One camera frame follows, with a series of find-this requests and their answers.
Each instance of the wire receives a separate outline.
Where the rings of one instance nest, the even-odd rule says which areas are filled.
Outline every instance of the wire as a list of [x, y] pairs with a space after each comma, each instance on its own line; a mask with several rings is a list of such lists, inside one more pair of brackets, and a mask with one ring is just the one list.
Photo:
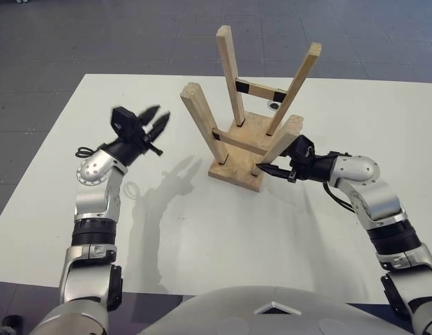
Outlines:
[[332, 199], [334, 199], [334, 201], [339, 204], [340, 206], [342, 206], [342, 208], [351, 211], [352, 213], [355, 213], [354, 209], [352, 209], [352, 205], [347, 203], [346, 201], [338, 198], [337, 196], [335, 196], [329, 188], [329, 185], [327, 185], [327, 183], [322, 183], [322, 187], [324, 188], [324, 190], [326, 191], [326, 193], [329, 195], [329, 197], [331, 197]]
[[95, 151], [91, 150], [90, 148], [79, 147], [79, 148], [77, 148], [77, 152], [76, 152], [75, 156], [78, 158], [88, 158], [91, 155], [93, 155], [94, 153], [95, 153]]

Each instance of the black tape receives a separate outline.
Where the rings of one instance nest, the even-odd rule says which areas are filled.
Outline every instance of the black tape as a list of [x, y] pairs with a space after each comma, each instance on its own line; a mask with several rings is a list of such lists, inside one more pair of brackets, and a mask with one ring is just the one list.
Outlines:
[[247, 93], [248, 94], [248, 91], [250, 91], [250, 84], [247, 84], [245, 82], [238, 82], [236, 80], [236, 90], [238, 92]]
[[216, 140], [220, 141], [221, 140], [221, 136], [215, 132], [213, 132], [213, 136]]
[[273, 95], [273, 101], [276, 101], [277, 103], [282, 103], [286, 95], [286, 93], [275, 91]]

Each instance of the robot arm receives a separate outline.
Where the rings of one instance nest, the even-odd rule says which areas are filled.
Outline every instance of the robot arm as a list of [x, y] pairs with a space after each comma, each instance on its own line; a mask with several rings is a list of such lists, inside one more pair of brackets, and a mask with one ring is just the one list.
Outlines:
[[[411, 319], [415, 334], [432, 335], [432, 255], [421, 243], [399, 198], [380, 178], [378, 164], [363, 156], [330, 152], [315, 155], [313, 143], [299, 136], [282, 154], [292, 171], [271, 164], [258, 167], [275, 177], [322, 182], [341, 206], [353, 211], [377, 251], [385, 294], [398, 317]], [[338, 188], [350, 204], [329, 191]]]
[[145, 133], [143, 126], [159, 106], [136, 117], [123, 107], [114, 108], [112, 127], [118, 138], [96, 151], [80, 148], [77, 157], [88, 157], [77, 168], [75, 227], [66, 251], [61, 277], [60, 305], [31, 334], [107, 334], [107, 312], [121, 304], [123, 279], [114, 245], [119, 218], [119, 189], [128, 166], [148, 150], [162, 151], [152, 142], [163, 132], [169, 113], [158, 118]]

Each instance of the white table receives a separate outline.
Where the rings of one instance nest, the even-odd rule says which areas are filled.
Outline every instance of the white table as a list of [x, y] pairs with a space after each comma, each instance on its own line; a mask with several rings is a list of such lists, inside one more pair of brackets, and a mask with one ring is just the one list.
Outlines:
[[[289, 79], [251, 78], [286, 88]], [[223, 77], [86, 75], [0, 218], [0, 281], [58, 286], [70, 245], [79, 146], [113, 140], [111, 107], [172, 113], [157, 146], [121, 189], [117, 263], [126, 292], [198, 295], [236, 285], [280, 285], [345, 302], [387, 303], [383, 271], [357, 219], [320, 184], [266, 177], [254, 193], [207, 176], [212, 157], [180, 100], [199, 82], [221, 129], [232, 113]], [[271, 113], [245, 96], [246, 109]], [[290, 112], [317, 152], [379, 162], [432, 252], [432, 84], [310, 79]]]

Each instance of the silver arm segment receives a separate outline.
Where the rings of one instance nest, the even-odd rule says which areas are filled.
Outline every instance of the silver arm segment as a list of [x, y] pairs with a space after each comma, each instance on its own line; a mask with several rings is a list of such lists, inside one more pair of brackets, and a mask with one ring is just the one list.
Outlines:
[[[75, 227], [62, 271], [60, 305], [31, 334], [108, 334], [107, 312], [118, 308], [122, 299], [121, 267], [113, 265], [119, 191], [127, 167], [139, 155], [148, 150], [162, 154], [152, 142], [165, 129], [169, 113], [158, 118], [148, 133], [143, 129], [158, 109], [153, 106], [137, 117], [123, 107], [114, 108], [111, 125], [118, 138], [95, 152], [85, 148], [90, 157], [76, 171]], [[76, 156], [83, 154], [80, 149]]]
[[363, 156], [339, 156], [329, 185], [347, 195], [369, 233], [388, 271], [382, 283], [394, 311], [412, 320], [416, 335], [432, 334], [432, 255], [410, 228], [399, 198], [380, 178], [378, 164]]

